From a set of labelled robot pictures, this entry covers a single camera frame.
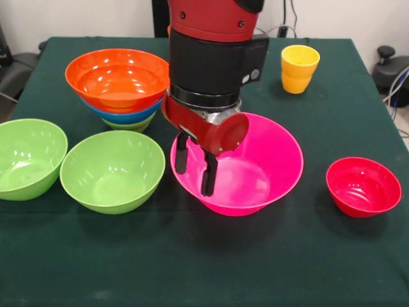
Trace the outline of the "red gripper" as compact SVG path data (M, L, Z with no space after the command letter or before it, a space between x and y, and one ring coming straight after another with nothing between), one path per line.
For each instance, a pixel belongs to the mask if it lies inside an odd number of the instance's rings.
M218 161L215 156L235 150L249 129L249 119L242 112L233 111L215 123L198 112L177 103L169 94L164 95L162 112L165 118L181 130L176 139L175 170L184 174L187 169L187 141L192 136L205 149L206 169L203 172L201 194L211 196L215 187Z

